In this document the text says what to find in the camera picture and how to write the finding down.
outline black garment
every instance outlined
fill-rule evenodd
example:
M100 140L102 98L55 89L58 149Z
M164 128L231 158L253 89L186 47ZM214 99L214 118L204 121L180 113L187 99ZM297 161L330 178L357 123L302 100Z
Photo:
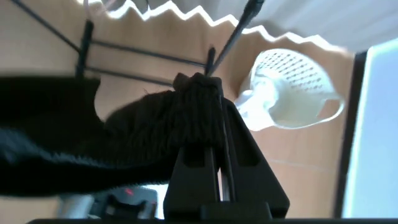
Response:
M0 194L163 183L180 147L221 147L221 80L177 77L176 91L147 95L105 123L94 108L97 80L0 78Z

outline metal rack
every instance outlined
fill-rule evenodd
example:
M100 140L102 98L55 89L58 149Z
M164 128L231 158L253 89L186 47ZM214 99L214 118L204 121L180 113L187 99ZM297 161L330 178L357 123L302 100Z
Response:
M151 57L162 58L162 59L171 60L174 62L186 63L189 65L204 68L204 74L206 76L212 76L214 71L217 69L217 67L221 64L221 62L225 58L226 54L229 52L229 50L232 48L234 43L237 41L238 37L241 35L242 30L250 23L250 21L253 19L253 17L258 14L258 12L261 9L262 4L264 3L264 0L249 0L248 3L246 4L246 7L244 8L244 12L241 17L241 20L239 21L239 24L236 26L234 32L231 34L231 37L227 41L226 45L222 49L222 51L221 51L220 55L218 56L218 58L216 59L216 61L214 62L216 50L214 47L212 47L208 50L207 61L205 63L202 63L202 62L196 62L196 61L188 60L188 59L184 59L184 58L178 58L178 57L173 57L170 55L164 55L164 54L160 54L160 53L156 53L156 52L151 52L151 51L148 51L145 49L139 49L136 47L123 46L123 45L109 43L109 42L105 42L105 41L101 41L101 40L96 40L93 38L94 24L90 20L86 21L85 29L83 32L83 37L81 38L81 43L80 43L80 47L79 47L79 46L75 45L67 37L65 37L56 28L54 28L45 19L40 17L33 10L31 10L28 6L26 6L23 2L21 2L20 0L10 0L10 1L12 1L15 5L17 5L19 8L21 8L28 15L30 15L31 18L35 19L37 22L39 22L44 27L46 27L50 32L52 32L59 39L64 41L67 45L69 45L73 50L75 50L79 54L77 65L75 68L76 78L82 79L84 77L85 71L92 71L92 72L103 73L105 75L112 75L112 76L123 77L123 78L131 78L134 80L140 80L140 81L155 83L155 84L164 85L164 86L172 86L172 84L169 82L166 82L166 81L153 80L151 78L140 77L140 76L137 76L134 74L114 72L111 70L106 70L106 69L102 69L102 68L98 68L98 67L87 66L86 61L87 61L87 55L88 55L90 46L91 45L99 45L99 46L107 47L107 48L111 48L111 49L117 49L117 50L122 50L122 51L127 51L127 52L133 52L136 54L148 55Z

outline tan floor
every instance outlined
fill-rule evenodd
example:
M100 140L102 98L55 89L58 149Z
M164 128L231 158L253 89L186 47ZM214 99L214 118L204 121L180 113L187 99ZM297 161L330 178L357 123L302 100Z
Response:
M75 0L25 2L74 43L80 43L85 14ZM202 62L211 45L220 52L233 30L228 22L210 27L199 15L182 21L170 11L145 22L134 11L129 11L119 21L107 16L97 17L95 24L94 36L97 39ZM327 51L310 42L296 44L287 38L269 42L259 34L242 36L216 71L216 76L223 79L227 98L233 100L237 97L238 86L248 74L257 54L276 47L297 50L312 57L329 72L337 91L348 98L352 54L344 50ZM1 71L45 70L73 74L77 60L73 50L9 1L0 1L0 52ZM202 72L189 65L101 47L90 49L88 64L169 80L178 72L187 75ZM145 91L153 93L165 89L102 75L96 108L98 114L105 118L116 107L140 98ZM331 106L326 110L330 112L335 108ZM294 131L268 128L253 133L289 196L289 217L331 216L344 120L345 113L332 122L310 128ZM0 200L0 223L24 223L37 217L51 217L55 204L55 199L33 202ZM22 209L30 212L23 215L20 212Z

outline basket hole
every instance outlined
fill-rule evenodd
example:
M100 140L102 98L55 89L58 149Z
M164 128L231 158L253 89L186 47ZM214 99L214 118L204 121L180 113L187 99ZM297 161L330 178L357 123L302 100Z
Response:
M318 119L327 119L333 116L340 106L338 100L326 100L322 110L318 113Z

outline white curtain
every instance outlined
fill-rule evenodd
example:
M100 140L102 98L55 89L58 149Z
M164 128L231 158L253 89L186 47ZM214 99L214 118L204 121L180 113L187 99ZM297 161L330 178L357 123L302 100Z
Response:
M133 1L145 13L168 0ZM214 20L228 14L239 19L246 0L173 0L183 13L201 6ZM266 0L250 27L264 26L280 36L293 32L302 37L320 35L331 44L361 51L398 37L398 0Z

